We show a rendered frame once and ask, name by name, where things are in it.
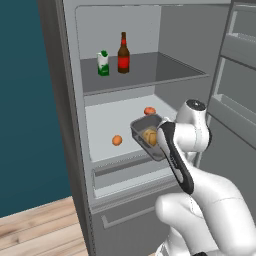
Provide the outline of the grey tupperware with food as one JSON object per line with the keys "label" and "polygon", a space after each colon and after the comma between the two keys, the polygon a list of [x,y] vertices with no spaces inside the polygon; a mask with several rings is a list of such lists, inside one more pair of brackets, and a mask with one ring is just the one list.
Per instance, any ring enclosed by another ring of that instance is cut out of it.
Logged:
{"label": "grey tupperware with food", "polygon": [[156,139],[157,126],[161,121],[158,114],[152,114],[131,123],[132,137],[155,161],[165,158]]}

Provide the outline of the grey fridge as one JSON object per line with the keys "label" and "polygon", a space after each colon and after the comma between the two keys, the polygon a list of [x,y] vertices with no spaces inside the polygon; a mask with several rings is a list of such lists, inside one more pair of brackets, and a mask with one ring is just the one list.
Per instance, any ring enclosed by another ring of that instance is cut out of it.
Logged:
{"label": "grey fridge", "polygon": [[[169,229],[150,212],[104,229],[109,222],[155,205],[178,191],[175,178],[162,179],[97,199],[93,170],[148,154],[133,139],[130,124],[152,106],[174,118],[188,98],[208,98],[214,51],[203,45],[202,23],[227,0],[38,0],[41,26],[60,123],[70,187],[89,256],[148,256]],[[121,33],[130,57],[161,52],[208,77],[86,96],[83,59],[102,50],[117,57]],[[119,146],[112,144],[122,137]]]}

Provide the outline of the grey fridge drawer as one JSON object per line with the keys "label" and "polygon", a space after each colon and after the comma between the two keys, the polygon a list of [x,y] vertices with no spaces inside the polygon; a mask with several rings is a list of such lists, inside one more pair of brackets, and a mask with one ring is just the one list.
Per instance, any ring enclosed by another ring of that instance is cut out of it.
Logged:
{"label": "grey fridge drawer", "polygon": [[173,176],[166,159],[157,162],[146,156],[96,168],[92,174],[97,199]]}

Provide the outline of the grey fridge shelf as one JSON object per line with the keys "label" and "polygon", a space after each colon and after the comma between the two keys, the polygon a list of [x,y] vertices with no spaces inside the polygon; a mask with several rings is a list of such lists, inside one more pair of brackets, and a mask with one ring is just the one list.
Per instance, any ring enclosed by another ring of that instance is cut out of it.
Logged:
{"label": "grey fridge shelf", "polygon": [[117,71],[116,56],[109,58],[108,76],[98,74],[96,58],[83,59],[80,64],[86,96],[208,77],[204,71],[161,52],[133,54],[127,74]]}

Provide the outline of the grey fridge door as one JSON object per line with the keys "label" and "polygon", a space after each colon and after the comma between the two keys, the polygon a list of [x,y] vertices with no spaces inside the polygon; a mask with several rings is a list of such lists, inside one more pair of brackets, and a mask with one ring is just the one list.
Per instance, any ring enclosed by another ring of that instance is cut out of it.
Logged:
{"label": "grey fridge door", "polygon": [[233,181],[256,218],[256,0],[227,0],[202,23],[214,51],[207,124],[212,142],[197,166]]}

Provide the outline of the green and white carton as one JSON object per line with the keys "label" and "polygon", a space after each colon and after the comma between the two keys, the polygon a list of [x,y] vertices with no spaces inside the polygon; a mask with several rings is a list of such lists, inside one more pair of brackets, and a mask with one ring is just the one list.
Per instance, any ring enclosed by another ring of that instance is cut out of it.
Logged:
{"label": "green and white carton", "polygon": [[109,75],[109,61],[108,61],[108,52],[106,50],[102,50],[97,54],[97,66],[98,66],[98,74],[100,76],[108,76]]}

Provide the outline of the brown bottle red label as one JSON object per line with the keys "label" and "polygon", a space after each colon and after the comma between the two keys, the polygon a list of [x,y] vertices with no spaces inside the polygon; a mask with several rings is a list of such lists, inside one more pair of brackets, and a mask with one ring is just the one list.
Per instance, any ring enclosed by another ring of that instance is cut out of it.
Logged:
{"label": "brown bottle red label", "polygon": [[130,67],[130,52],[127,48],[126,33],[121,33],[121,45],[118,51],[118,72],[128,73]]}

